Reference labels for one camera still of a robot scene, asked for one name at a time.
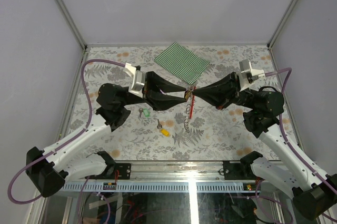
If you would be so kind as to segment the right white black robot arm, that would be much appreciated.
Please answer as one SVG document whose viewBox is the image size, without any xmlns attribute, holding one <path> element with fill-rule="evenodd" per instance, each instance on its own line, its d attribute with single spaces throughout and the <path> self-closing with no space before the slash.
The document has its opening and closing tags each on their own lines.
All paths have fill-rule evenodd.
<svg viewBox="0 0 337 224">
<path fill-rule="evenodd" d="M 196 89 L 193 94 L 218 110 L 231 104 L 249 108 L 244 112 L 244 125 L 257 139 L 266 144 L 283 162 L 288 171 L 267 168 L 257 157 L 240 165 L 246 179 L 254 176 L 270 182 L 289 196 L 298 212 L 314 220 L 336 204 L 336 175 L 329 175 L 311 160 L 297 144 L 292 144 L 282 123 L 284 92 L 271 86 L 252 90 L 262 77 L 276 75 L 253 70 L 251 73 L 231 73 L 211 85 Z"/>
</svg>

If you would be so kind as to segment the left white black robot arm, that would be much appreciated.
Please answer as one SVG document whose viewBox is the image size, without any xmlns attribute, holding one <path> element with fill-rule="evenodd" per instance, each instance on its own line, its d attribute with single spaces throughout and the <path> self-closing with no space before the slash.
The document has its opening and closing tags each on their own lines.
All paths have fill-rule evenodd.
<svg viewBox="0 0 337 224">
<path fill-rule="evenodd" d="M 185 92 L 155 72 L 136 71 L 135 88 L 105 83 L 98 91 L 100 105 L 91 115 L 90 122 L 60 141 L 44 148 L 33 147 L 26 155 L 26 174 L 41 196 L 50 197 L 61 190 L 65 183 L 80 178 L 116 178 L 118 169 L 106 151 L 90 154 L 75 161 L 74 157 L 95 140 L 121 127 L 131 114 L 127 105 L 148 104 L 154 111 L 165 111 L 186 98 L 171 96 L 171 92 Z"/>
</svg>

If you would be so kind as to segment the key with yellow tag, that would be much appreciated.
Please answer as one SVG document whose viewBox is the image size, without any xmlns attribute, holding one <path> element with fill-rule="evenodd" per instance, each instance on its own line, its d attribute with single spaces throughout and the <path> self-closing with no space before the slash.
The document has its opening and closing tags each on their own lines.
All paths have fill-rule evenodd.
<svg viewBox="0 0 337 224">
<path fill-rule="evenodd" d="M 162 124 L 160 123 L 160 121 L 158 120 L 157 121 L 157 129 L 159 130 L 159 132 L 161 134 L 163 134 L 165 137 L 169 137 L 170 136 L 170 133 L 163 128 Z"/>
</svg>

